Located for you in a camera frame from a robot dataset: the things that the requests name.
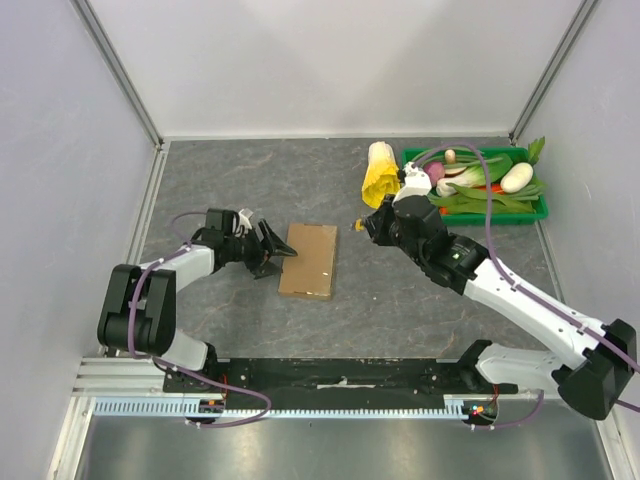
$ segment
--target gray floor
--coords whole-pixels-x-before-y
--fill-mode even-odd
[[[500,417],[530,409],[502,401]],[[438,420],[266,420],[215,432],[131,417],[94,418],[91,432],[78,479],[612,479],[594,422],[554,403],[495,432]]]
[[[506,145],[507,139],[471,139]],[[291,222],[339,228],[334,297],[329,302],[280,297],[277,277],[253,280],[238,264],[199,280],[179,294],[179,327],[213,343],[223,356],[458,357],[478,338],[539,348],[518,327],[472,301],[429,282],[399,250],[373,245],[349,229],[371,212],[360,198],[370,139],[174,142],[146,239],[143,259],[179,246],[166,228],[176,214],[207,207],[249,207],[286,239]],[[404,148],[440,139],[391,139]],[[181,220],[194,231],[199,218]],[[483,229],[455,230],[480,242]],[[501,258],[552,293],[533,226],[496,226]]]

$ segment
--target white radish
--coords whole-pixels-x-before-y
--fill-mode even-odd
[[[516,193],[526,187],[533,178],[533,167],[528,163],[518,163],[502,177],[500,187],[504,193]]]

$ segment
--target gray marble surface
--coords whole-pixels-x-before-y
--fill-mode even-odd
[[[404,148],[442,139],[390,139]],[[505,145],[504,138],[471,139]],[[221,356],[456,358],[476,339],[506,346],[540,344],[487,307],[432,284],[396,248],[373,245],[350,230],[370,213],[360,198],[370,139],[174,142],[164,170],[143,260],[175,250],[166,227],[175,215],[209,206],[252,209],[286,240],[291,222],[339,228],[331,301],[278,295],[279,277],[253,280],[230,264],[178,295],[178,326],[213,343]],[[202,218],[179,221],[194,231]],[[457,233],[484,243],[481,227]],[[553,286],[534,226],[496,226],[495,245],[514,271],[546,292]]]

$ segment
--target cable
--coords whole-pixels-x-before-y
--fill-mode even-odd
[[[191,378],[194,378],[200,382],[206,383],[208,385],[214,386],[216,388],[219,388],[221,390],[231,390],[232,392],[237,392],[237,393],[244,393],[245,395],[250,395],[252,397],[256,397],[259,398],[260,400],[264,400],[264,402],[266,403],[266,406],[264,407],[264,409],[256,414],[253,415],[251,417],[247,417],[247,418],[242,418],[240,420],[234,420],[233,422],[227,422],[227,423],[212,423],[212,424],[204,424],[204,423],[200,423],[200,422],[194,422],[192,420],[185,420],[185,423],[187,423],[188,425],[193,425],[195,427],[198,428],[229,428],[229,427],[239,427],[240,425],[248,425],[250,423],[254,423],[258,420],[260,420],[262,417],[264,417],[267,413],[269,413],[269,411],[271,410],[271,407],[273,406],[273,404],[271,403],[271,399],[269,397],[267,397],[266,395],[264,395],[263,393],[260,392],[256,392],[254,390],[249,390],[246,388],[242,388],[242,387],[236,387],[233,385],[226,385],[224,383],[220,383],[220,382],[216,382],[215,380],[211,380],[210,378],[205,377],[204,375],[201,375],[199,373],[193,372],[191,370],[187,370],[186,368],[182,368],[178,365],[173,365],[169,362],[166,362],[164,360],[162,360],[161,358],[156,357],[155,360],[160,364],[160,365],[164,365],[167,368],[170,368],[173,371],[177,371],[177,372],[181,372],[184,373],[185,375],[190,376]]]
[[[196,214],[201,214],[202,212],[186,212],[186,213],[182,213],[180,215],[177,215],[176,217],[173,218],[173,220],[170,223],[170,226],[173,228],[174,227],[174,223],[177,219],[185,217],[187,215],[196,215]],[[182,235],[180,234],[179,231],[177,231],[174,228],[174,232],[176,232],[179,236],[182,237]],[[149,265],[144,272],[142,272],[142,275],[140,276],[140,278],[138,279],[138,281],[136,282],[136,286],[135,289],[133,291],[133,296],[131,297],[131,306],[129,308],[129,323],[127,325],[127,349],[129,350],[129,354],[131,355],[132,358],[135,359],[146,359],[146,358],[151,358],[151,361],[156,364],[156,366],[158,365],[162,365],[165,368],[169,368],[173,371],[177,371],[180,373],[183,373],[184,375],[187,375],[195,380],[198,380],[202,383],[206,383],[208,385],[211,385],[213,387],[219,388],[221,390],[226,390],[227,394],[228,391],[231,390],[232,392],[237,392],[237,393],[243,393],[245,395],[250,395],[252,397],[256,397],[259,398],[261,400],[263,400],[266,403],[265,408],[258,414],[253,415],[251,417],[248,418],[243,418],[240,420],[234,420],[232,422],[227,422],[227,423],[215,423],[215,424],[204,424],[201,422],[194,422],[192,420],[185,420],[187,424],[189,425],[193,425],[196,426],[198,428],[229,428],[229,427],[238,427],[240,425],[248,425],[250,423],[256,422],[259,419],[261,419],[262,417],[264,417],[267,413],[269,413],[269,411],[271,410],[272,407],[272,402],[271,399],[269,397],[267,397],[266,395],[260,393],[260,392],[256,392],[253,390],[249,390],[246,388],[241,388],[241,387],[235,387],[233,385],[227,385],[224,383],[220,383],[220,382],[216,382],[215,380],[212,380],[210,378],[205,377],[204,375],[201,375],[197,372],[193,372],[191,370],[188,370],[186,368],[182,368],[178,365],[174,365],[172,363],[169,363],[165,360],[163,360],[162,358],[159,357],[150,357],[148,355],[139,355],[136,352],[135,349],[135,322],[136,322],[136,312],[138,309],[138,302],[140,301],[140,296],[142,294],[142,289],[144,288],[144,284],[145,281],[147,280],[147,277],[151,274],[151,272],[153,270],[155,270],[156,268],[158,268],[159,266],[161,266],[163,263],[169,261],[169,260],[173,260],[174,258],[177,258],[181,255],[186,254],[187,252],[189,252],[191,250],[191,241],[190,240],[186,240],[185,241],[185,246],[175,252],[173,252],[172,254],[168,255],[165,258],[160,258],[158,260],[156,260],[155,262],[153,262],[151,265]]]
[[[434,155],[437,155],[442,150],[447,150],[449,148],[455,148],[455,147],[460,147],[460,146],[468,148],[469,150],[471,150],[471,152],[478,158],[478,160],[480,161],[480,164],[482,165],[482,170],[484,172],[484,178],[486,180],[486,186],[487,186],[487,214],[486,214],[486,219],[485,219],[485,224],[484,224],[485,237],[486,237],[486,240],[487,240],[487,250],[489,251],[489,258],[491,259],[491,261],[495,265],[496,270],[500,273],[500,275],[502,275],[502,278],[504,278],[506,280],[506,282],[509,283],[509,285],[511,285],[512,288],[515,288],[519,292],[521,292],[524,295],[526,295],[527,297],[529,297],[531,300],[533,300],[536,303],[538,303],[539,305],[545,307],[550,312],[555,313],[557,316],[559,316],[563,320],[566,320],[570,325],[576,327],[577,329],[579,329],[581,331],[584,331],[584,333],[586,333],[591,338],[595,339],[596,341],[598,341],[599,343],[601,343],[602,345],[607,347],[609,350],[611,350],[613,353],[615,353],[618,357],[620,357],[636,373],[640,373],[640,365],[638,365],[638,363],[634,359],[632,359],[629,355],[627,355],[625,352],[623,352],[620,348],[618,348],[612,342],[610,342],[609,340],[604,338],[602,335],[600,335],[599,333],[595,332],[594,330],[592,330],[589,327],[585,327],[584,325],[582,325],[582,323],[580,323],[579,320],[573,318],[571,315],[566,314],[565,312],[560,310],[555,305],[551,304],[550,302],[548,302],[544,298],[539,297],[534,292],[532,292],[530,290],[527,290],[522,285],[514,285],[515,284],[515,280],[513,280],[509,276],[509,274],[504,270],[504,268],[500,264],[500,261],[498,260],[498,256],[496,255],[496,249],[495,249],[495,247],[493,245],[493,240],[491,239],[491,210],[493,208],[493,203],[492,203],[492,198],[491,197],[493,196],[493,193],[491,192],[491,178],[490,178],[490,175],[489,175],[489,167],[487,166],[487,162],[486,162],[484,156],[482,155],[482,153],[480,152],[480,150],[478,150],[473,145],[465,143],[465,142],[451,143],[451,144],[443,145],[443,146],[435,148],[435,149],[433,149],[433,150],[431,150],[429,152],[425,152],[423,154],[418,155],[418,160],[416,162],[414,162],[414,165],[416,165],[418,167],[422,166],[422,165],[424,165],[424,163],[426,163],[426,161],[429,158],[433,157]],[[627,402],[623,402],[621,400],[616,400],[616,403],[618,405],[621,405],[621,406],[623,406],[625,408],[628,408],[630,410],[633,410],[633,411],[636,411],[636,412],[640,412],[640,406],[631,405],[631,404],[629,404]]]
[[[505,422],[499,425],[471,425],[471,430],[502,430],[504,428],[518,427],[523,423],[530,422],[533,420],[540,410],[542,409],[542,404],[544,403],[544,390],[540,390],[538,393],[538,401],[536,402],[536,406],[531,410],[531,413],[520,420],[515,420],[513,422]]]

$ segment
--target small yellow object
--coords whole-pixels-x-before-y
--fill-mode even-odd
[[[361,232],[362,230],[364,230],[364,223],[362,223],[362,219],[361,218],[356,220],[356,222],[353,224],[353,229],[356,232]]]
[[[449,150],[444,152],[444,161],[448,165],[456,163],[456,151],[450,148]]]
[[[378,208],[388,193],[400,190],[398,165],[391,145],[375,142],[369,146],[369,167],[362,184],[362,201]]]

